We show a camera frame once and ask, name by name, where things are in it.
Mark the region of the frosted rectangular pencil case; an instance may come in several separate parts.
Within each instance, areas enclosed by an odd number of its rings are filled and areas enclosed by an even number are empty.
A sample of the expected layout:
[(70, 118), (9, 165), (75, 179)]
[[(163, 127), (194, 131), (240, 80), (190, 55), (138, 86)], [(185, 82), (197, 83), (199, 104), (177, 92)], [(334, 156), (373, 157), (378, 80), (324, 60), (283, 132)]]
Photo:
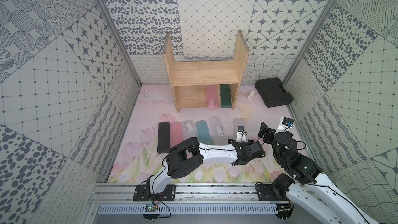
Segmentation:
[(237, 127), (239, 125), (243, 125), (245, 127), (246, 119), (243, 119), (243, 118), (234, 118), (233, 119), (233, 140), (235, 140), (235, 141), (236, 141), (236, 135), (237, 135)]

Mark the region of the teal pencil case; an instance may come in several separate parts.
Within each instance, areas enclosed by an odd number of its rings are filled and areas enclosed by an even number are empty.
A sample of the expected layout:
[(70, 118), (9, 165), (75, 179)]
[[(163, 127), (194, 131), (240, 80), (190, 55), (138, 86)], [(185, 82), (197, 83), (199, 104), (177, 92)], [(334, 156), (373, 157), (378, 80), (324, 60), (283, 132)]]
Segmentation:
[(197, 121), (195, 127), (199, 143), (213, 145), (207, 122), (205, 120)]

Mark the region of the dark green pencil case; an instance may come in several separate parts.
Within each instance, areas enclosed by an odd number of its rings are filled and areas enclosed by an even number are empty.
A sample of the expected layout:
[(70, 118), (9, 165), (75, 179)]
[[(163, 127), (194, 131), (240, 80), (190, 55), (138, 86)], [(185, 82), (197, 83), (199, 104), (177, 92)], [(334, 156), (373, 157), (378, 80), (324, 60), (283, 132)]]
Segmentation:
[(232, 108), (231, 89), (229, 84), (220, 85), (220, 99), (222, 108)]

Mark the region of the clear rounded pencil case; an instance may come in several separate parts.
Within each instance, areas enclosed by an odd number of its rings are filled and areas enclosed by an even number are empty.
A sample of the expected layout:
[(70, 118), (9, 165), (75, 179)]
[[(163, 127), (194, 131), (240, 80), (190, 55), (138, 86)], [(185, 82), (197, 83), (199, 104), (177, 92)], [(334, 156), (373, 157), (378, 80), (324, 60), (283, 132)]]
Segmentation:
[(181, 122), (183, 140), (187, 140), (192, 137), (197, 137), (197, 132), (195, 129), (195, 124), (192, 120), (184, 120)]

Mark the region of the pink rounded pencil case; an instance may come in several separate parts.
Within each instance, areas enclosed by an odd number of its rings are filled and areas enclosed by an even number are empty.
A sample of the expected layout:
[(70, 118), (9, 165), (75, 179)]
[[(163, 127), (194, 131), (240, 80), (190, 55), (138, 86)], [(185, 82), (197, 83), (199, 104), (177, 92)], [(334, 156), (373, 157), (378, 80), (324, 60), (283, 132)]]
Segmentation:
[(183, 142), (182, 124), (179, 121), (170, 123), (170, 148)]

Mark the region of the black rectangular pencil case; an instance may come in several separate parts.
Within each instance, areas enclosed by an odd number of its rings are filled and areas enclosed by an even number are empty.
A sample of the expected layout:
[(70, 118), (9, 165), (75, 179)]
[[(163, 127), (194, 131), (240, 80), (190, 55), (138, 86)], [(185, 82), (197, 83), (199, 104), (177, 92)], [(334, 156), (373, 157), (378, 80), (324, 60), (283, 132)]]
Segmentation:
[(157, 153), (168, 153), (170, 150), (170, 123), (160, 122), (158, 125)]

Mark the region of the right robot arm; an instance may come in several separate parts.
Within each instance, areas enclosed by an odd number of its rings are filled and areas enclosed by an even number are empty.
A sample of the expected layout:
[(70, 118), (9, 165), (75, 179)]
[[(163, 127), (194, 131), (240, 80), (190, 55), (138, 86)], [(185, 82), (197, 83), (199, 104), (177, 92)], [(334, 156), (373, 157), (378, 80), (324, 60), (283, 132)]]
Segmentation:
[(264, 122), (258, 136), (273, 150), (285, 170), (272, 183), (274, 196), (287, 198), (323, 224), (375, 224), (376, 220), (349, 200), (311, 158), (299, 153), (298, 142), (288, 130), (292, 119), (283, 118), (276, 130)]

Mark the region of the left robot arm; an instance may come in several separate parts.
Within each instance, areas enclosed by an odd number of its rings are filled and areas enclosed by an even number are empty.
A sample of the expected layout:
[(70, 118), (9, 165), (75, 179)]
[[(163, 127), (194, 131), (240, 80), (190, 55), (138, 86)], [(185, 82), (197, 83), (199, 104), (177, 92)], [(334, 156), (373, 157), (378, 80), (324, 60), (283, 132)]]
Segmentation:
[(161, 194), (173, 179), (191, 174), (203, 163), (244, 166), (264, 156), (265, 151), (258, 141), (232, 141), (228, 145), (216, 146), (200, 143), (196, 137), (192, 137), (170, 149), (162, 160), (161, 170), (146, 180), (145, 194)]

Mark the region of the wooden two-tier shelf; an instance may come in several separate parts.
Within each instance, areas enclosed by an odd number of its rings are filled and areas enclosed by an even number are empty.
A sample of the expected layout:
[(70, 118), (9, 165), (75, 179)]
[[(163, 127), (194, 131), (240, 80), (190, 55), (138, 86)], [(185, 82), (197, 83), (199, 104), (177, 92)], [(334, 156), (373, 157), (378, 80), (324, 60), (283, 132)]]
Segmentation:
[(242, 31), (238, 30), (232, 60), (176, 62), (171, 34), (166, 33), (163, 58), (176, 111), (206, 107), (207, 85), (229, 85), (231, 109), (235, 109), (248, 56), (249, 48)]

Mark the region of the black plastic tool case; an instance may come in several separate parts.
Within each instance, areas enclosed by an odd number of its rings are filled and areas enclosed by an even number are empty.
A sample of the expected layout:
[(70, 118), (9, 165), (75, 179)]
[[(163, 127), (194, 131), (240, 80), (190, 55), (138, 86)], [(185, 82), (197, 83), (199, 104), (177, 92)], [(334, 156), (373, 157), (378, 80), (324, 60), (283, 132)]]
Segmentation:
[(282, 81), (277, 77), (260, 79), (256, 82), (255, 88), (268, 108), (289, 105), (293, 102), (293, 96), (286, 91)]

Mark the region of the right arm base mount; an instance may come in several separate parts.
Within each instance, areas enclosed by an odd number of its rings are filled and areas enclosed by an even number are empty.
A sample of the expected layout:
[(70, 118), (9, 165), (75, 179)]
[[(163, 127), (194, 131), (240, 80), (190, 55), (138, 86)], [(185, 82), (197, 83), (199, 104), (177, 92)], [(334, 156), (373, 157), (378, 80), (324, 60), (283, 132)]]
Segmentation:
[(255, 190), (259, 201), (288, 201), (287, 192), (292, 184), (295, 184), (293, 178), (280, 174), (272, 184), (255, 183)]

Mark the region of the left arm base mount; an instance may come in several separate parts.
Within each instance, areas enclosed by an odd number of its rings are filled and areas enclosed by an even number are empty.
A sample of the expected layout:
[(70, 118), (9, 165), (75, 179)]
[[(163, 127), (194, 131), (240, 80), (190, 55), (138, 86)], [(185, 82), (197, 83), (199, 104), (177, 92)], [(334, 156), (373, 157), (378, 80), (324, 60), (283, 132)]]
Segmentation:
[(152, 194), (148, 185), (137, 185), (134, 192), (133, 201), (150, 202), (160, 199), (163, 202), (172, 202), (175, 200), (176, 185), (167, 185), (166, 188), (158, 194)]

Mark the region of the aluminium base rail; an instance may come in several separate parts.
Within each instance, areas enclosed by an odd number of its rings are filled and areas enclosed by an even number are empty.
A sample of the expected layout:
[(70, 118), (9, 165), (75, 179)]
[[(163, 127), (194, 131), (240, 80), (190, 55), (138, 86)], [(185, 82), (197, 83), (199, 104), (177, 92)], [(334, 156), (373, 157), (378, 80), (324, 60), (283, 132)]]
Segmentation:
[(339, 216), (305, 187), (293, 185), (276, 197), (271, 184), (174, 184), (159, 197), (146, 197), (145, 185), (100, 183), (88, 200), (92, 214), (137, 214), (149, 218), (183, 214), (282, 214), (300, 206), (336, 222)]

